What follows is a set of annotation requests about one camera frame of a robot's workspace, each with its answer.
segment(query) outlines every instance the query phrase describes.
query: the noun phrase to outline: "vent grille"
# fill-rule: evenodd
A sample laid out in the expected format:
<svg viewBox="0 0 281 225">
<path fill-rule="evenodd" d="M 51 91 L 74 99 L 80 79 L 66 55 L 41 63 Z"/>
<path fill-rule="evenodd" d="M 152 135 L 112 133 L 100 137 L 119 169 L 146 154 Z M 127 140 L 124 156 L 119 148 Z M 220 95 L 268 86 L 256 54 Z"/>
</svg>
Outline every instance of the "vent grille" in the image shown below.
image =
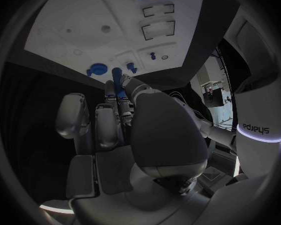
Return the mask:
<svg viewBox="0 0 281 225">
<path fill-rule="evenodd" d="M 207 168 L 204 172 L 203 175 L 207 177 L 210 181 L 214 180 L 217 176 L 221 174 L 220 171 L 216 170 L 214 167 L 209 167 Z"/>
</svg>

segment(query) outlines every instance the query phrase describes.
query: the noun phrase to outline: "blue cylinder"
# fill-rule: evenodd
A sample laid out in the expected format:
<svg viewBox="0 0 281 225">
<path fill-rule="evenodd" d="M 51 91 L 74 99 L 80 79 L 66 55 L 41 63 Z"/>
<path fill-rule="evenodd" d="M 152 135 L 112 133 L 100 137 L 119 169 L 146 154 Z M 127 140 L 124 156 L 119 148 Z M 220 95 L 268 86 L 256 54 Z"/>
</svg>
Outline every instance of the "blue cylinder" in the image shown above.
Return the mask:
<svg viewBox="0 0 281 225">
<path fill-rule="evenodd" d="M 126 97 L 126 93 L 124 88 L 122 88 L 120 84 L 120 79 L 122 77 L 122 69 L 115 67 L 112 69 L 112 77 L 113 77 L 113 84 L 114 84 L 114 91 L 118 98 Z"/>
</svg>

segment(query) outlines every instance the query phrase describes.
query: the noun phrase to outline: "wire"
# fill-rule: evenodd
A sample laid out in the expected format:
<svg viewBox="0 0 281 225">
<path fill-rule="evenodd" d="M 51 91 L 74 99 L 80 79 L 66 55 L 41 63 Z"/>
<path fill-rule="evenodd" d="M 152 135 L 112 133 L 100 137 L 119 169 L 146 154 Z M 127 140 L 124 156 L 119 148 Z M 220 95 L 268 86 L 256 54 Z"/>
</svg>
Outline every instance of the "wire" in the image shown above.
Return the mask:
<svg viewBox="0 0 281 225">
<path fill-rule="evenodd" d="M 169 94 L 169 96 L 170 96 L 170 97 L 173 97 L 174 95 L 172 95 L 172 94 L 181 97 L 181 98 L 183 99 L 183 101 L 185 102 L 185 104 L 188 105 L 187 101 L 185 100 L 185 98 L 182 96 L 182 94 L 181 94 L 180 92 L 178 92 L 178 91 L 173 91 L 173 92 L 171 92 L 171 93 Z M 197 111 L 197 110 L 195 110 L 195 109 L 193 109 L 193 108 L 191 108 L 191 109 L 192 109 L 195 113 L 199 114 L 203 119 L 209 121 L 209 120 L 208 120 L 206 117 L 204 117 L 199 111 Z M 219 124 L 217 124 L 217 123 L 214 123 L 214 122 L 212 122 L 212 121 L 209 121 L 209 122 L 211 122 L 213 125 L 217 125 L 218 127 L 223 128 L 223 129 L 231 129 L 231 130 L 234 129 L 234 130 L 236 130 L 235 127 L 224 127 L 224 126 L 221 126 L 221 125 L 219 125 Z"/>
</svg>

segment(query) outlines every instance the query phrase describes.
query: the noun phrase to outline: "dark background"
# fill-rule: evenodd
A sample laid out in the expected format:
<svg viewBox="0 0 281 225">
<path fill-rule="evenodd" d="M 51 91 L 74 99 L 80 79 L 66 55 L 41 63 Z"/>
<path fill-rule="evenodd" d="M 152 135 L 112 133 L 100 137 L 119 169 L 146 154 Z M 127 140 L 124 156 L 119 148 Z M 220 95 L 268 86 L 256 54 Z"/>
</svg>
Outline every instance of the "dark background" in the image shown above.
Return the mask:
<svg viewBox="0 0 281 225">
<path fill-rule="evenodd" d="M 6 22 L 10 19 L 11 14 L 13 14 L 16 9 L 20 6 L 20 4 L 25 0 L 0 0 L 0 34 L 6 24 Z M 281 0 L 260 0 L 261 4 L 263 4 L 264 7 L 272 14 L 272 18 L 277 21 L 277 23 L 281 26 Z M 21 177 L 21 174 L 27 174 L 27 173 L 43 173 L 46 174 L 46 176 L 49 176 L 52 178 L 52 184 L 31 184 L 30 181 L 25 181 L 24 186 L 27 191 L 30 193 L 34 192 L 35 187 L 41 186 L 60 186 L 60 177 L 65 177 L 66 174 L 58 174 L 58 171 L 60 170 L 59 165 L 56 165 L 55 168 L 50 166 L 50 163 L 52 161 L 50 160 L 50 156 L 47 156 L 48 152 L 50 151 L 51 147 L 48 143 L 48 138 L 44 137 L 44 132 L 49 134 L 49 137 L 55 138 L 56 146 L 60 148 L 55 149 L 55 153 L 53 154 L 53 157 L 60 161 L 61 166 L 64 166 L 64 161 L 68 160 L 71 156 L 75 154 L 75 149 L 73 142 L 71 140 L 65 140 L 61 137 L 57 136 L 56 133 L 53 132 L 52 128 L 54 126 L 54 118 L 56 111 L 58 109 L 59 101 L 61 101 L 62 97 L 67 93 L 73 93 L 73 92 L 80 92 L 87 95 L 87 103 L 90 104 L 98 104 L 103 98 L 103 91 L 98 90 L 96 88 L 87 87 L 85 85 L 82 85 L 78 82 L 73 82 L 70 80 L 67 80 L 66 82 L 59 80 L 57 77 L 55 79 L 48 78 L 48 76 L 44 73 L 40 74 L 39 72 L 35 72 L 33 69 L 25 68 L 23 69 L 21 66 L 14 66 L 14 69 L 17 69 L 16 72 L 13 73 L 12 69 L 5 70 L 6 78 L 10 78 L 10 80 L 7 81 L 5 84 L 9 84 L 9 88 L 18 88 L 18 93 L 16 94 L 14 92 L 9 92 L 8 87 L 3 85 L 2 86 L 2 93 L 1 93 L 1 109 L 4 109 L 5 112 L 1 116 L 3 116 L 2 119 L 8 118 L 14 118 L 11 119 L 11 121 L 14 123 L 12 124 L 5 124 L 2 129 L 8 134 L 9 136 L 3 137 L 4 142 L 6 146 L 10 146 L 8 148 L 8 151 L 15 152 L 13 149 L 13 143 L 23 143 L 25 146 L 22 146 L 19 151 L 25 151 L 26 156 L 21 157 L 20 152 L 17 151 L 15 154 L 18 155 L 17 158 L 19 158 L 21 161 L 23 161 L 23 164 L 20 165 L 17 162 L 11 160 L 12 167 L 14 168 L 16 174 Z M 25 106 L 21 107 L 20 105 L 23 104 L 22 99 L 26 99 Z M 4 107 L 5 102 L 13 101 L 13 106 Z M 30 107 L 32 103 L 35 103 L 38 101 L 38 106 Z M 41 129 L 39 128 L 39 125 L 33 126 L 31 120 L 31 116 L 34 117 L 34 119 L 37 119 L 41 124 Z M 25 121 L 31 122 L 30 130 L 26 131 L 29 132 L 28 136 L 24 135 L 24 131 L 17 132 L 16 130 L 11 130 L 10 127 L 17 124 L 18 120 L 21 120 L 21 123 L 24 123 Z M 68 148 L 72 147 L 72 149 L 69 149 L 68 152 L 65 154 L 63 152 L 64 146 L 67 146 Z M 40 170 L 31 171 L 28 169 L 25 169 L 25 165 L 29 163 L 36 163 L 38 160 L 43 159 L 46 161 L 48 165 L 39 166 L 39 164 L 35 167 L 39 167 Z M 54 194 L 57 196 L 56 199 L 59 197 L 62 198 L 64 194 L 64 187 L 60 189 L 60 194 Z M 44 197 L 34 197 L 34 199 L 37 202 L 41 202 Z M 1 224 L 7 224 L 8 222 L 12 221 L 12 223 L 17 223 L 17 220 L 20 219 L 20 215 L 18 211 L 10 204 L 10 201 L 5 197 L 5 193 L 0 188 L 0 223 Z M 24 224 L 25 219 L 21 219 L 20 224 Z"/>
</svg>

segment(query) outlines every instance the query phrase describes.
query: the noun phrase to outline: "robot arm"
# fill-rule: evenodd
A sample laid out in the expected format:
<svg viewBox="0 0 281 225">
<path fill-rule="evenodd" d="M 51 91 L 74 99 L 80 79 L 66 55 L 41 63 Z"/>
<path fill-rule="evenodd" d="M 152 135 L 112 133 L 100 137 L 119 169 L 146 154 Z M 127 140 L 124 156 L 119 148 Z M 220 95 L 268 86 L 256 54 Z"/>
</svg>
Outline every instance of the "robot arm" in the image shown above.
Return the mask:
<svg viewBox="0 0 281 225">
<path fill-rule="evenodd" d="M 180 104 L 192 118 L 197 128 L 200 130 L 203 138 L 210 138 L 220 144 L 223 144 L 230 148 L 236 154 L 235 138 L 236 133 L 225 130 L 220 127 L 213 126 L 210 121 L 198 118 L 194 111 L 180 99 L 173 97 L 173 99 Z"/>
</svg>

